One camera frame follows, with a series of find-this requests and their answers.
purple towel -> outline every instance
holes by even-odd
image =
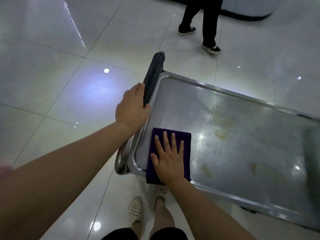
[[[178,151],[180,148],[180,142],[184,141],[184,152],[183,152],[184,177],[190,182],[190,180],[191,180],[190,179],[191,134],[186,133],[186,132],[181,132],[181,131],[170,130],[170,129],[153,128],[151,142],[150,142],[150,149],[149,149],[148,166],[146,167],[146,183],[147,184],[165,185],[158,178],[156,171],[155,171],[155,168],[154,168],[152,161],[151,161],[151,156],[150,156],[151,153],[154,153],[159,158],[157,148],[156,148],[155,135],[157,135],[159,137],[159,141],[163,147],[164,146],[164,142],[163,142],[163,132],[164,131],[166,131],[168,134],[168,140],[169,140],[170,146],[171,146],[171,134],[175,133]]]

left hand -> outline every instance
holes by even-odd
[[[115,111],[115,121],[125,125],[131,135],[141,129],[151,113],[151,105],[143,108],[144,83],[134,85],[127,90]]]

stainless steel tray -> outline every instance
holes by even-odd
[[[164,61],[164,54],[158,56]],[[146,176],[154,127],[189,132],[191,182],[197,188],[320,230],[319,201],[310,198],[303,146],[310,140],[304,136],[307,132],[320,131],[320,120],[163,71],[162,60],[151,64],[158,62],[158,69],[153,69],[156,77],[150,76],[152,72],[146,76],[153,79],[146,86],[145,100],[152,105],[152,114],[119,150],[117,173]],[[320,139],[312,138],[312,150],[318,151]]]

white tile floor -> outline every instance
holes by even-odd
[[[166,0],[0,0],[0,163],[19,167],[114,121],[123,92],[141,82],[154,53],[165,69],[320,116],[320,0],[286,0],[268,19],[219,17],[222,53],[177,35],[184,6]],[[42,240],[100,240],[128,226],[127,205],[144,198],[143,239],[153,224],[154,188],[113,172],[113,156]],[[177,227],[193,239],[181,209]],[[320,234],[217,202],[258,239],[319,239]]]

black shorts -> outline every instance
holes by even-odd
[[[121,228],[110,232],[102,240],[138,240],[137,235],[131,228]],[[167,227],[155,232],[150,240],[188,240],[186,234],[178,228]]]

